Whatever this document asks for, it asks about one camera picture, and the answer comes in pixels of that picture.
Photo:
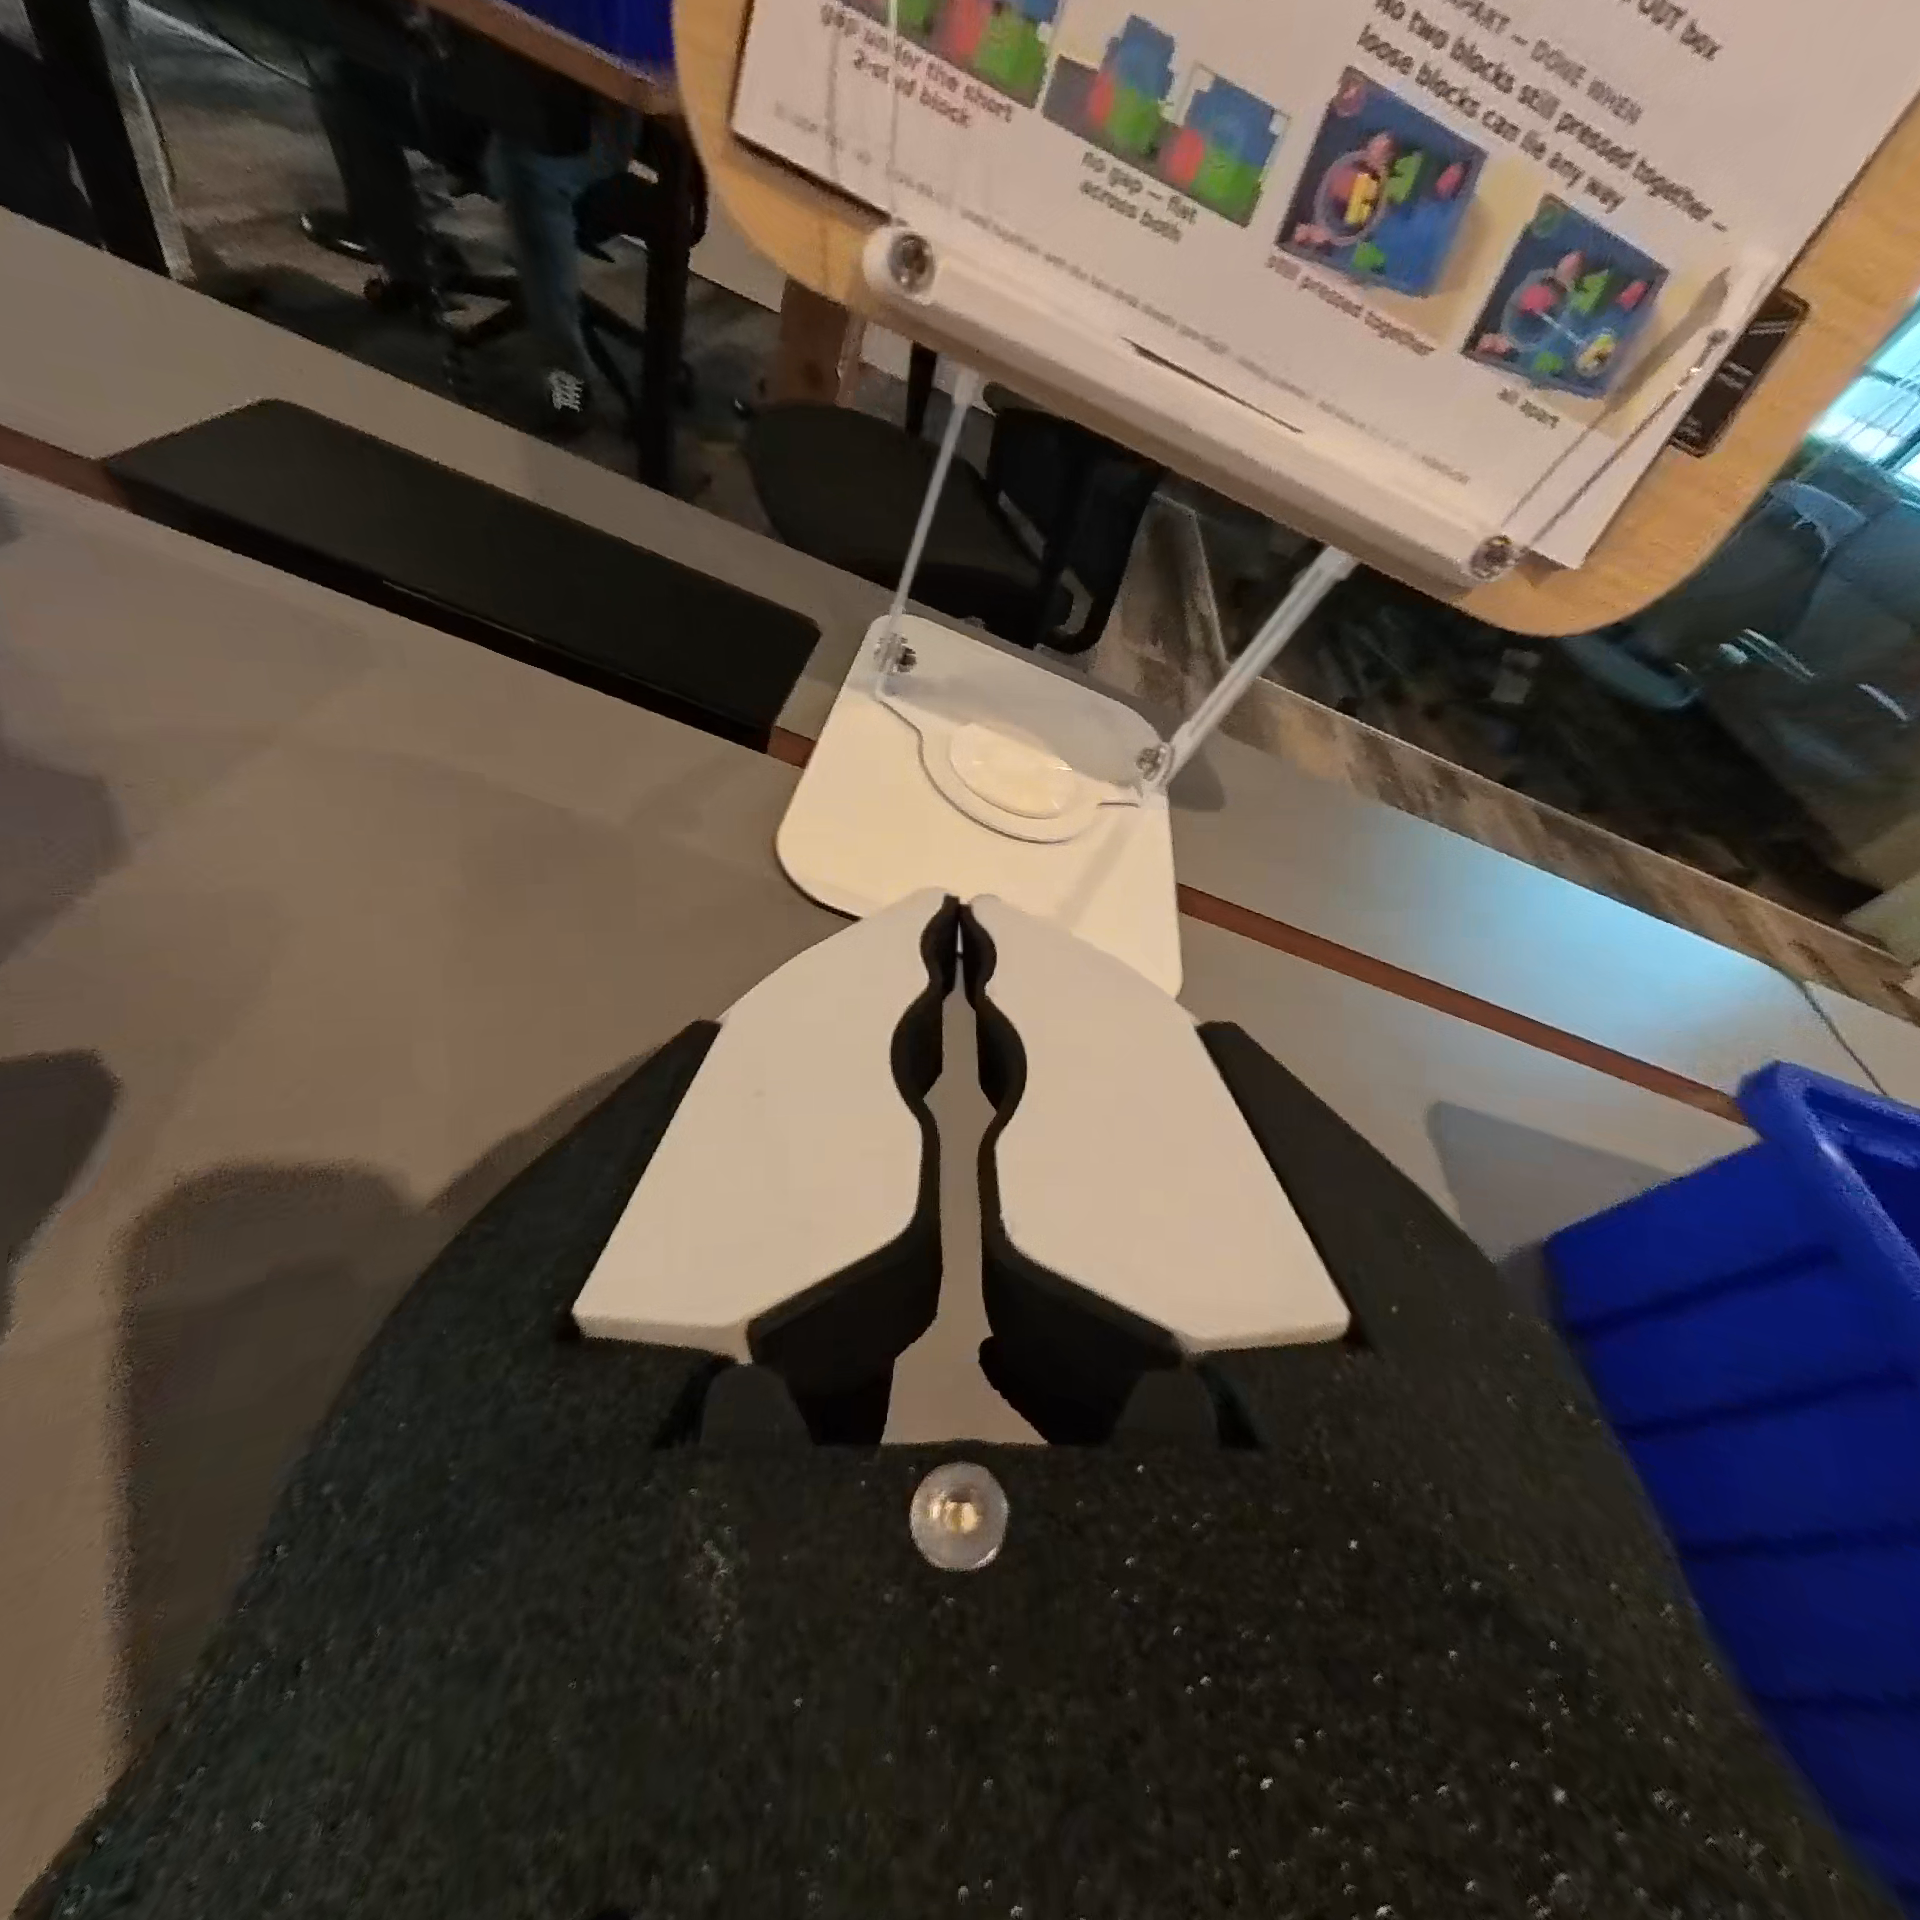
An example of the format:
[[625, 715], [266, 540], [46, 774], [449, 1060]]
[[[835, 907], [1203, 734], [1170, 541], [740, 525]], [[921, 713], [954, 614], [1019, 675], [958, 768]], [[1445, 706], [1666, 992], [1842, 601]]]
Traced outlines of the group of pale office chairs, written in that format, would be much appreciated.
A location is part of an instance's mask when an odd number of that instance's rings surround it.
[[1845, 789], [1913, 777], [1915, 477], [1821, 450], [1624, 633], [1784, 774]]

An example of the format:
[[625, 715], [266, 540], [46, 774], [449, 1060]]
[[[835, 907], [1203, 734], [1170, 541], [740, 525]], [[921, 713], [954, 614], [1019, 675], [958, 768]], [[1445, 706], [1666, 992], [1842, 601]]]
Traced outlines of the black desk mat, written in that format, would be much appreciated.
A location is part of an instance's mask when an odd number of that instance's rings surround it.
[[750, 750], [820, 637], [769, 596], [289, 400], [144, 438], [106, 474], [184, 534]]

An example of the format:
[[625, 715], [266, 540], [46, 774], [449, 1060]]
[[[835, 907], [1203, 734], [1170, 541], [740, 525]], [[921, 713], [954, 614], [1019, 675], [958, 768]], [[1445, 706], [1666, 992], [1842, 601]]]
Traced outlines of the printed instruction sheet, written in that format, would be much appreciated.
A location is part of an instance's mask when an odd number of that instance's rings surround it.
[[1376, 525], [1578, 564], [1915, 75], [1907, 3], [750, 4], [731, 131], [973, 330], [1030, 300]]

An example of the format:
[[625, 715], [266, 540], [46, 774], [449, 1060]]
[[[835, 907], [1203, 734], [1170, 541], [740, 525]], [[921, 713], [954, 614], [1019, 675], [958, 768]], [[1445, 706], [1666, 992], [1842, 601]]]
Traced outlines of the wooden rounded panel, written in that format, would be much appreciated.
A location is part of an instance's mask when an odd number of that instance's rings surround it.
[[1098, 372], [1091, 337], [1003, 286], [962, 289], [933, 249], [933, 289], [905, 293], [885, 260], [889, 227], [846, 192], [745, 145], [731, 125], [750, 4], [674, 4], [681, 102], [730, 220], [819, 306], [954, 354], [973, 372], [1150, 452], [1240, 505], [1342, 546], [1370, 570], [1505, 632], [1561, 636], [1643, 611], [1726, 540], [1786, 457], [1883, 342], [1915, 293], [1917, 108], [1912, 106], [1790, 267], [1761, 267], [1761, 294], [1787, 291], [1808, 317], [1709, 452], [1666, 449], [1708, 374], [1690, 374], [1643, 416], [1651, 464], [1617, 499], [1589, 558], [1556, 566], [1517, 534], [1480, 540], [1434, 525], [1414, 504], [1386, 505], [1355, 466], [1309, 477], [1312, 443], [1237, 400], [1120, 352]]

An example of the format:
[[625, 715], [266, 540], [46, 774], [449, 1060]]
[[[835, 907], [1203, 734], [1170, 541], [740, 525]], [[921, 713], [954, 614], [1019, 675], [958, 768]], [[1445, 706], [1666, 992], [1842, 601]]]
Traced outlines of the clear acrylic sign stand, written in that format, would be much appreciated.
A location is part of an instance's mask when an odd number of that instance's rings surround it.
[[[905, 293], [930, 293], [913, 232], [889, 227], [885, 260]], [[1098, 372], [1120, 371], [1116, 339], [1074, 334], [1096, 342]], [[955, 441], [950, 425], [894, 601], [835, 696], [776, 851], [806, 897], [856, 920], [913, 894], [998, 897], [1176, 992], [1168, 789], [1357, 560], [1318, 541], [1224, 684], [1162, 734], [1109, 696], [984, 640], [942, 640], [907, 612]]]

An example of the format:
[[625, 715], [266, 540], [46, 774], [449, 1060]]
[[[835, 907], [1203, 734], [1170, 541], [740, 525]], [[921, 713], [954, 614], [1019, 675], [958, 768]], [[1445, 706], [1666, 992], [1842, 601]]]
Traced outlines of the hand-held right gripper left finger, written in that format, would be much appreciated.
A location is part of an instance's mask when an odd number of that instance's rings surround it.
[[814, 1441], [874, 1446], [942, 1298], [958, 900], [913, 894], [685, 1033], [689, 1067], [572, 1321], [747, 1362]]

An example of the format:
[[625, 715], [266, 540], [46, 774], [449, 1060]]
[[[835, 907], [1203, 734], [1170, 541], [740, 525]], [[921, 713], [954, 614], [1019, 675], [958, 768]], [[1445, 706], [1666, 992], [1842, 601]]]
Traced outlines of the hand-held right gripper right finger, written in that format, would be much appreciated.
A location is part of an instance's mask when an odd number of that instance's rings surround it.
[[1054, 1446], [1100, 1446], [1140, 1380], [1340, 1341], [1354, 1313], [1216, 1065], [1146, 977], [1049, 922], [965, 907], [980, 1366]]

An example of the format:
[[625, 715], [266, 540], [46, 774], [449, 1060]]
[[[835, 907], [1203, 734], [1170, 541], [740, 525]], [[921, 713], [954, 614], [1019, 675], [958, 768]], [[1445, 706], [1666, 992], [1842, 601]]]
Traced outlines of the blue plastic bin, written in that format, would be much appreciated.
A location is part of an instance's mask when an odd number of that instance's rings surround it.
[[1553, 1318], [1712, 1641], [1917, 1912], [1917, 1115], [1774, 1062], [1754, 1144], [1542, 1243]]

